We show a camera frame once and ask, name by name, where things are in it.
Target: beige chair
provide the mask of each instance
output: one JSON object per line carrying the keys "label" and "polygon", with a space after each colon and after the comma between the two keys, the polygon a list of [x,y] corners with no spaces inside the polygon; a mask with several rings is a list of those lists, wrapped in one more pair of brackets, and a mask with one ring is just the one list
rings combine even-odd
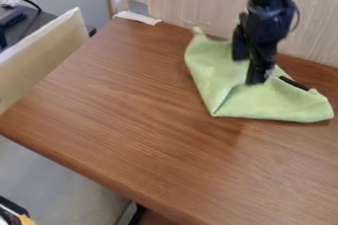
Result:
{"label": "beige chair", "polygon": [[0,113],[79,48],[88,33],[73,9],[0,54]]}
{"label": "beige chair", "polygon": [[[0,54],[0,114],[88,40],[79,9]],[[113,225],[129,201],[0,136],[0,195],[38,225]]]}

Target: black object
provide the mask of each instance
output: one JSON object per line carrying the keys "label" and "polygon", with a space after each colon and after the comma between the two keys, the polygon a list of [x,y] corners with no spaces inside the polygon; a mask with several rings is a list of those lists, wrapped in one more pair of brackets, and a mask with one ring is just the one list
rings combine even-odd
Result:
{"label": "black object", "polygon": [[307,92],[310,90],[308,87],[305,87],[302,84],[297,83],[294,80],[291,80],[291,79],[289,79],[285,76],[281,76],[280,79],[283,80],[284,82],[287,82],[289,85],[295,86],[295,87],[300,88],[302,90],[305,90]]}
{"label": "black object", "polygon": [[247,84],[265,83],[273,73],[279,41],[291,31],[299,10],[293,0],[249,0],[248,12],[239,15],[232,38],[234,61],[250,58]]}
{"label": "black object", "polygon": [[[26,32],[26,36],[32,34],[33,32],[37,31],[44,25],[48,24],[49,22],[57,18],[57,16],[54,16],[46,12],[41,12],[40,15],[36,17],[37,10],[30,8],[30,7],[27,7],[25,9],[24,14],[27,16],[27,18],[24,21],[21,21],[17,25],[6,30],[5,37],[6,37],[8,46],[12,46],[15,43],[17,43],[18,39],[23,33],[23,30],[26,30],[28,26],[29,26],[29,29]],[[92,37],[96,33],[96,29],[90,26],[87,26],[87,31],[90,37]]]}
{"label": "black object", "polygon": [[30,213],[24,207],[0,196],[0,217],[10,225],[21,225],[20,219],[13,212],[19,215],[26,215],[30,218]]}
{"label": "black object", "polygon": [[0,47],[7,47],[5,37],[6,30],[12,28],[16,24],[25,20],[27,16],[24,14],[26,7],[17,6],[14,8],[0,7]]}
{"label": "black object", "polygon": [[[37,11],[37,14],[36,14],[36,18],[40,15],[40,13],[42,12],[42,8],[34,3],[33,1],[31,0],[22,0],[22,1],[25,1],[31,5],[33,5],[34,7],[36,7],[38,9]],[[13,25],[17,24],[18,22],[20,22],[21,20],[24,20],[26,18],[25,15],[22,14],[22,11],[21,9],[23,9],[24,7],[23,6],[19,6],[19,7],[14,7],[14,8],[11,8],[10,6],[6,6],[6,5],[3,5],[3,8],[4,10],[7,10],[8,12],[12,12],[12,13],[15,13],[15,12],[21,12],[20,15],[15,15],[14,18],[11,18],[11,21],[10,22],[7,22],[5,24],[3,24],[1,27],[2,27],[2,30],[1,30],[1,33],[2,35],[0,35],[0,46],[1,46],[1,49],[4,49],[6,46],[7,46],[7,41],[6,41],[6,38],[4,36],[4,32],[12,27]],[[36,21],[36,19],[32,19],[31,22],[28,24],[28,26],[22,31],[21,35],[19,36],[18,40],[21,40],[22,38],[24,38],[26,36],[26,33],[27,31],[30,29],[30,27],[33,25],[33,23]]]}

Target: wood grain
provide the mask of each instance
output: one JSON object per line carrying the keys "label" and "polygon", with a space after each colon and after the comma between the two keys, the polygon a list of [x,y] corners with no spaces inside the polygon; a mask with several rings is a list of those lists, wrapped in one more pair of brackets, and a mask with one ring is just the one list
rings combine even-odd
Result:
{"label": "wood grain", "polygon": [[146,211],[142,219],[139,221],[138,225],[179,225],[179,224],[171,222],[154,212]]}
{"label": "wood grain", "polygon": [[[232,38],[239,13],[248,0],[136,0],[149,6],[150,15],[167,23],[199,26],[210,35]],[[280,51],[331,66],[338,66],[338,0],[296,0],[301,22]]]}
{"label": "wood grain", "polygon": [[[0,117],[0,133],[181,224],[337,225],[338,119],[208,115],[188,30],[114,19]],[[338,71],[280,55],[338,109]]]}

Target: white wall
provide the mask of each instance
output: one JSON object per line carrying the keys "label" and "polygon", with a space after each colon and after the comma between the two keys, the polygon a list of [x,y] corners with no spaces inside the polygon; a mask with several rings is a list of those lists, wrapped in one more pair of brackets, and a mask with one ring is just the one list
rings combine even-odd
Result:
{"label": "white wall", "polygon": [[[231,38],[238,14],[247,0],[136,0],[149,6],[150,15],[167,23]],[[296,0],[301,22],[281,51],[338,67],[338,0]]]}

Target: yellow object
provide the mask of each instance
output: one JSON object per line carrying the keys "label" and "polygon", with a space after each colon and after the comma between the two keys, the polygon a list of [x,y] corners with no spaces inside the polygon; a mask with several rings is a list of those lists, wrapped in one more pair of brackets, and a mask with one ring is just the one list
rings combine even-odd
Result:
{"label": "yellow object", "polygon": [[33,220],[31,220],[26,215],[19,215],[18,217],[22,225],[37,225]]}
{"label": "yellow object", "polygon": [[187,48],[186,64],[212,116],[316,122],[332,118],[328,100],[277,76],[291,78],[280,67],[265,84],[245,84],[249,61],[232,60],[231,43],[211,40],[197,29]]}

